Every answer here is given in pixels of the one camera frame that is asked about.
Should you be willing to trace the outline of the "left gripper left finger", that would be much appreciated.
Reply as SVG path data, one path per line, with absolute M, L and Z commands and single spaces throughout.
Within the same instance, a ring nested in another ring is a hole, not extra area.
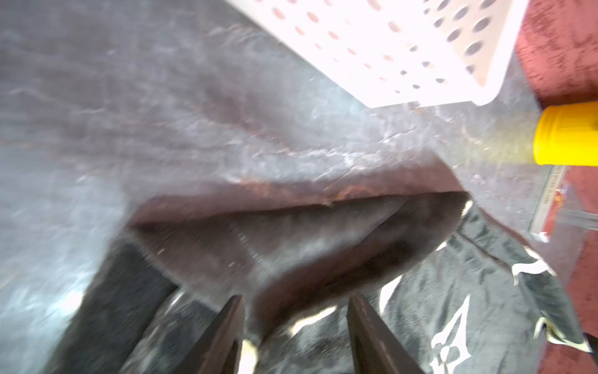
M 237 373 L 245 332 L 244 323 L 244 299 L 241 295 L 234 295 L 171 373 Z

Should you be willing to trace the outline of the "black pillowcase with beige flowers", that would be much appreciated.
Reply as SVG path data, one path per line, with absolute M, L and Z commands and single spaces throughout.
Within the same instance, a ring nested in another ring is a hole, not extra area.
M 230 297 L 237 373 L 356 373 L 364 296 L 423 373 L 533 373 L 545 343 L 594 355 L 557 274 L 464 192 L 207 215 L 140 207 L 46 373 L 171 373 Z

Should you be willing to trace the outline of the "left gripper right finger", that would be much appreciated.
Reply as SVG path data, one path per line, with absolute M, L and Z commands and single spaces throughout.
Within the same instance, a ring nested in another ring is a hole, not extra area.
M 349 299 L 347 326 L 356 373 L 423 373 L 364 296 Z

